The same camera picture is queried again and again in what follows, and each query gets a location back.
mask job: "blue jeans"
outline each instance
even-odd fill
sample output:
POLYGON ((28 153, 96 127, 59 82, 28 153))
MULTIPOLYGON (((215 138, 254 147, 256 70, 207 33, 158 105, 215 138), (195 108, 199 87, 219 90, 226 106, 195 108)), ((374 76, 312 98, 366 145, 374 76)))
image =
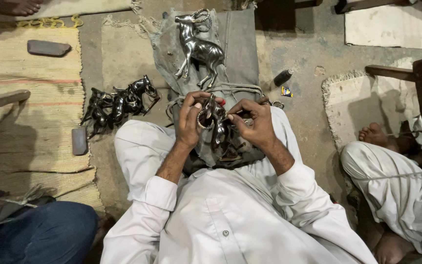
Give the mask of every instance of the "blue jeans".
POLYGON ((88 205, 56 201, 0 225, 0 264, 80 264, 97 232, 88 205))

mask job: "striped rug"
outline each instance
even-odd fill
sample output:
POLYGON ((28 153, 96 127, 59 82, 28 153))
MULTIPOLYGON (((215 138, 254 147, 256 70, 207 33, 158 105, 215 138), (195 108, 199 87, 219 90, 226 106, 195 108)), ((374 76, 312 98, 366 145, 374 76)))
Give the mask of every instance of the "striped rug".
POLYGON ((0 190, 11 198, 42 183, 58 201, 105 207, 89 155, 71 153, 71 129, 83 115, 81 45, 75 28, 0 29, 0 94, 28 89, 21 104, 0 108, 0 190), (27 40, 72 46, 63 58, 31 55, 27 40))

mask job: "man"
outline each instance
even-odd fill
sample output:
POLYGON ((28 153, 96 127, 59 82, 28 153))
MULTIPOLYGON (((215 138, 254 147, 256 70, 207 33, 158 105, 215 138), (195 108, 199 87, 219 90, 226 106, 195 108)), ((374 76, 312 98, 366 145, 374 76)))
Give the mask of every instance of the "man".
POLYGON ((0 222, 0 264, 81 264, 97 232, 94 208, 54 201, 0 222))
POLYGON ((402 155, 414 139, 389 139, 371 123, 359 131, 359 140, 344 147, 341 163, 364 194, 374 220, 388 225, 374 249, 376 260, 395 264, 414 250, 422 254, 422 169, 402 155))
POLYGON ((281 109, 243 99, 228 112, 265 159, 183 177, 200 134, 196 117, 210 96, 187 94, 177 138, 172 129, 135 120, 117 132, 133 204, 105 237, 101 263, 376 263, 343 207, 302 163, 281 109), (250 126, 240 110, 250 111, 250 126))

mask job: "curved horn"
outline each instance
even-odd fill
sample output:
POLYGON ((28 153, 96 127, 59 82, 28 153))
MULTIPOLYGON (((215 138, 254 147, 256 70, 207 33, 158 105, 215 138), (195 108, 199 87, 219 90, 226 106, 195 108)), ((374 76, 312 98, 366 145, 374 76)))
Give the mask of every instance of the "curved horn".
POLYGON ((210 22, 209 22, 208 26, 206 27, 206 29, 205 29, 205 30, 202 30, 202 29, 199 29, 199 28, 198 28, 198 31, 199 31, 199 32, 208 32, 208 31, 211 29, 211 26, 212 26, 212 20, 211 20, 211 18, 209 18, 209 20, 210 20, 210 22))
POLYGON ((194 18, 197 18, 197 15, 199 15, 200 13, 203 13, 203 12, 208 12, 209 13, 209 10, 208 9, 200 9, 200 10, 198 10, 198 11, 196 11, 193 15, 191 15, 192 17, 194 17, 194 18))
POLYGON ((193 22, 201 23, 201 22, 205 21, 206 19, 211 18, 211 12, 208 9, 200 9, 200 10, 196 11, 196 13, 193 14, 193 17, 198 17, 200 14, 202 14, 204 12, 206 12, 206 16, 203 19, 199 19, 199 20, 195 19, 195 21, 193 21, 193 22))

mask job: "black metal animal figurine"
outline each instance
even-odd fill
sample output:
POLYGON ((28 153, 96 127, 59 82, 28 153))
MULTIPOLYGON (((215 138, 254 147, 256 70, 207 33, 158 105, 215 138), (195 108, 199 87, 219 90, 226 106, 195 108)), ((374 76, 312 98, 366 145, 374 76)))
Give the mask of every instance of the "black metal animal figurine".
POLYGON ((94 131, 88 137, 90 140, 93 136, 98 134, 99 129, 106 129, 108 125, 108 115, 104 112, 105 108, 112 107, 114 100, 111 94, 92 88, 92 95, 89 99, 89 106, 87 112, 79 125, 83 125, 84 122, 93 119, 94 120, 94 131))
POLYGON ((217 44, 196 37, 198 32, 208 32, 211 28, 212 21, 210 11, 208 9, 200 9, 193 15, 178 15, 175 17, 175 22, 179 23, 180 44, 186 57, 180 70, 175 75, 182 75, 186 66, 187 69, 182 77, 187 78, 189 75, 191 58, 194 58, 203 62, 206 65, 206 70, 208 72, 208 75, 197 83, 197 85, 202 88, 203 83, 212 78, 211 82, 208 84, 208 87, 212 87, 216 80, 216 76, 218 75, 216 67, 220 64, 224 64, 224 52, 217 44), (206 17, 197 19, 200 16, 203 16, 203 13, 206 13, 206 17), (209 21, 207 29, 199 29, 198 26, 206 20, 209 21))
POLYGON ((149 110, 160 99, 156 88, 152 86, 147 75, 144 78, 128 85, 126 89, 118 89, 114 87, 116 93, 107 93, 92 88, 92 96, 89 99, 89 106, 87 112, 79 125, 83 125, 85 121, 93 119, 94 130, 88 137, 91 139, 99 133, 100 129, 114 128, 114 125, 120 126, 122 120, 128 114, 133 116, 149 112, 149 110), (149 105, 147 110, 143 106, 143 93, 154 98, 154 101, 149 105), (104 109, 112 108, 111 112, 107 114, 104 109))
POLYGON ((203 129, 213 128, 211 136, 211 150, 214 155, 222 161, 233 161, 239 159, 238 149, 245 146, 245 143, 237 146, 239 133, 235 125, 226 118, 226 110, 216 103, 215 95, 203 104, 203 109, 198 114, 196 122, 203 129))

